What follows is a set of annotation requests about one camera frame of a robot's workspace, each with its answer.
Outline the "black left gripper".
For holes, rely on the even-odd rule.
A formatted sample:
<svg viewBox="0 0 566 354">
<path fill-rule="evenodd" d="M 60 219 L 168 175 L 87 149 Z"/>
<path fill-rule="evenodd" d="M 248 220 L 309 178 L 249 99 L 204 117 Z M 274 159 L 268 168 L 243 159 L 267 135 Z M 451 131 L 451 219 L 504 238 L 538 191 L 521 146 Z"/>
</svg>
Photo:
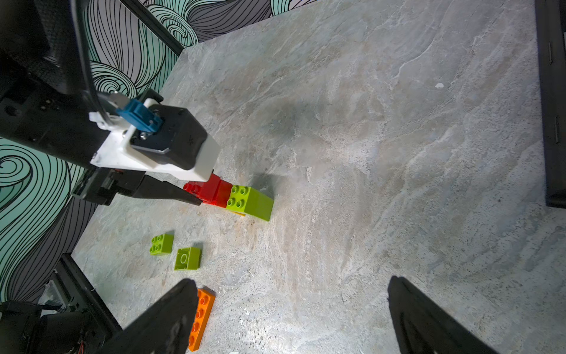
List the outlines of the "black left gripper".
<svg viewBox="0 0 566 354">
<path fill-rule="evenodd" d="M 174 200 L 200 206 L 203 202 L 180 187 L 146 176 L 143 171 L 91 168 L 83 173 L 72 195 L 78 199 L 108 206 L 116 194 L 135 199 Z"/>
</svg>

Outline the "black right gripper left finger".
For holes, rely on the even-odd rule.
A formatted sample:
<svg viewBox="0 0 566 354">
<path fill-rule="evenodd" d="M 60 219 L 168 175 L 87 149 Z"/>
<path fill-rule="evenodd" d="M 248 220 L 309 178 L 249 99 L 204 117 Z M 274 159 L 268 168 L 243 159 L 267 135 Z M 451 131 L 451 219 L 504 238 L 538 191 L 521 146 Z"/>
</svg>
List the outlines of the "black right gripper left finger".
<svg viewBox="0 0 566 354">
<path fill-rule="evenodd" d="M 196 283 L 183 279 L 99 352 L 185 354 L 197 307 Z"/>
</svg>

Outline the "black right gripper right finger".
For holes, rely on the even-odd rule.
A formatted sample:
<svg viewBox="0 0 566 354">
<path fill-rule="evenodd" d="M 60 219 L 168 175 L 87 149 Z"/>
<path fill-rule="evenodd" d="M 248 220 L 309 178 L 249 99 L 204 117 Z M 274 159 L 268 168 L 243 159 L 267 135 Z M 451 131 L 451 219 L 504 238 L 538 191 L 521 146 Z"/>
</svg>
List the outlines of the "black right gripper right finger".
<svg viewBox="0 0 566 354">
<path fill-rule="evenodd" d="M 388 301 L 401 353 L 494 353 L 405 277 L 393 276 Z"/>
</svg>

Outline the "orange long lego brick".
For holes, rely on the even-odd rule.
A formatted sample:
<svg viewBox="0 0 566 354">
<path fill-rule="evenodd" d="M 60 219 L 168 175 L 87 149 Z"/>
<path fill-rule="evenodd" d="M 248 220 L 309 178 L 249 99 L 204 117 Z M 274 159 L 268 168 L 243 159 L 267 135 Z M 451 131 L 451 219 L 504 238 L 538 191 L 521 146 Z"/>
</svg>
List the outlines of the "orange long lego brick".
<svg viewBox="0 0 566 354">
<path fill-rule="evenodd" d="M 198 307 L 190 332 L 188 350 L 195 352 L 199 349 L 206 325 L 215 303 L 215 293 L 208 288 L 198 289 Z"/>
</svg>

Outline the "red lego brick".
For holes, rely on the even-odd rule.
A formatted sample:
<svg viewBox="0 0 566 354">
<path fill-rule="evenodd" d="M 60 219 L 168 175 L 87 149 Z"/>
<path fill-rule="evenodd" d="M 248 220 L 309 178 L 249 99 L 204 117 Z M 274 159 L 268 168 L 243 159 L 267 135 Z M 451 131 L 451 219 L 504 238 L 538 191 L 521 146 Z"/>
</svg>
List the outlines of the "red lego brick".
<svg viewBox="0 0 566 354">
<path fill-rule="evenodd" d="M 208 181 L 189 181 L 184 185 L 183 189 L 187 193 L 202 200 L 205 204 L 225 209 L 231 195 L 232 187 L 233 184 L 222 180 L 221 177 L 212 173 Z"/>
</svg>

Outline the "green hollow lego brick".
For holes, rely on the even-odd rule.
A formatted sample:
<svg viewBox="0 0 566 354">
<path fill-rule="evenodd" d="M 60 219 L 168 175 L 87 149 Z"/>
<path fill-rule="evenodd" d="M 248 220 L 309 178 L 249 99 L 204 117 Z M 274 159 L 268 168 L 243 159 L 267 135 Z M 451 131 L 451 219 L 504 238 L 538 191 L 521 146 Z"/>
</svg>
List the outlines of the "green hollow lego brick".
<svg viewBox="0 0 566 354">
<path fill-rule="evenodd" d="M 202 249 L 189 247 L 179 249 L 175 258 L 175 271 L 197 270 L 200 268 Z"/>
</svg>

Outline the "green square lego brick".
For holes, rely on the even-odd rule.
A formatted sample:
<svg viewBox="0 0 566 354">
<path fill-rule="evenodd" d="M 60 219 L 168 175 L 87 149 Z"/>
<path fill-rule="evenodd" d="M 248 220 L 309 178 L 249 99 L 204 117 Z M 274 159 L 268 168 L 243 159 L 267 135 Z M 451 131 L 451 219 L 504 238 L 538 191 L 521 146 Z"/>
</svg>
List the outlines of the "green square lego brick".
<svg viewBox="0 0 566 354">
<path fill-rule="evenodd" d="M 274 200 L 253 187 L 233 185 L 226 209 L 270 221 Z"/>
</svg>

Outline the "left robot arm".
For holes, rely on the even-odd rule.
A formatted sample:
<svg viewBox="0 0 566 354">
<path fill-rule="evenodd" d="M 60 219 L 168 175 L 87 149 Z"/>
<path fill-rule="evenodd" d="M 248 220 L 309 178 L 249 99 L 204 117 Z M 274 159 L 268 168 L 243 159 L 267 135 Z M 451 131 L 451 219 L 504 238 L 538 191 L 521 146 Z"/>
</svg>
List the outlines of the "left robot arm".
<svg viewBox="0 0 566 354">
<path fill-rule="evenodd" d="M 85 1 L 1 3 L 1 136 L 85 168 L 80 199 L 108 205 L 135 199 L 200 199 L 143 171 L 98 168 L 90 162 L 104 135 L 86 118 L 108 119 L 116 108 L 95 88 L 88 62 Z"/>
</svg>

